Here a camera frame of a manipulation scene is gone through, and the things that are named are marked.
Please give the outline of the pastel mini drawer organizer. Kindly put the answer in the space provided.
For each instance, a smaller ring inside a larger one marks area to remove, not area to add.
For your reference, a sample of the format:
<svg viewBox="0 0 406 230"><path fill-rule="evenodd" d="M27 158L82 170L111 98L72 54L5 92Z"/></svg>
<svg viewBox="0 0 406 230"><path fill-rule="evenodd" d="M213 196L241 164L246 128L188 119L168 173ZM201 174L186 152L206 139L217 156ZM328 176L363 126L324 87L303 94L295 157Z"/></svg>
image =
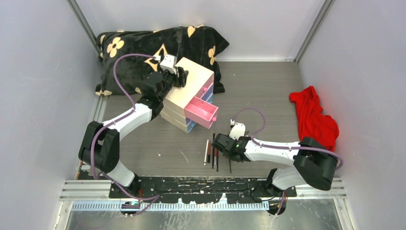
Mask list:
<svg viewBox="0 0 406 230"><path fill-rule="evenodd" d="M196 124L209 129L219 110L213 105L214 72L185 57L176 66L188 71L186 85L171 89L160 116L186 133Z"/></svg>

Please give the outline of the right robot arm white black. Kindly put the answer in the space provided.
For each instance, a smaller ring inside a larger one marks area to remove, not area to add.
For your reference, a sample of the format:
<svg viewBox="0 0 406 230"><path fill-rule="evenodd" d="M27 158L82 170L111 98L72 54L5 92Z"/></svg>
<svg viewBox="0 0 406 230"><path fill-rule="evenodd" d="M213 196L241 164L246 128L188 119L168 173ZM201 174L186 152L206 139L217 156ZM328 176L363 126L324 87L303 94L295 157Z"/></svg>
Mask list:
<svg viewBox="0 0 406 230"><path fill-rule="evenodd" d="M233 139L217 134L212 147L236 162L269 161L285 165L285 168L272 169L268 176L266 191L273 197L290 187L304 184L328 191L335 171L343 164L339 155L309 137L299 142L280 143L246 136Z"/></svg>

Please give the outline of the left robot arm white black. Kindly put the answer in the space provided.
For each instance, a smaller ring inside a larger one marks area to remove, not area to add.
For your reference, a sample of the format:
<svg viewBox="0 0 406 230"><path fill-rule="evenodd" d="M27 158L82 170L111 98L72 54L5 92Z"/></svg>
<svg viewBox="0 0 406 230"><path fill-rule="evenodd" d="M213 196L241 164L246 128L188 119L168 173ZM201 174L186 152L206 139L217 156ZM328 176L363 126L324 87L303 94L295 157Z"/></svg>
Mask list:
<svg viewBox="0 0 406 230"><path fill-rule="evenodd" d="M162 70L148 74L139 85L141 98L129 110L104 123L88 124L79 159L120 184L121 192L128 198L137 196L138 177L121 163L120 142L137 127L157 117L170 90L185 87L188 75L182 67L176 67L175 73Z"/></svg>

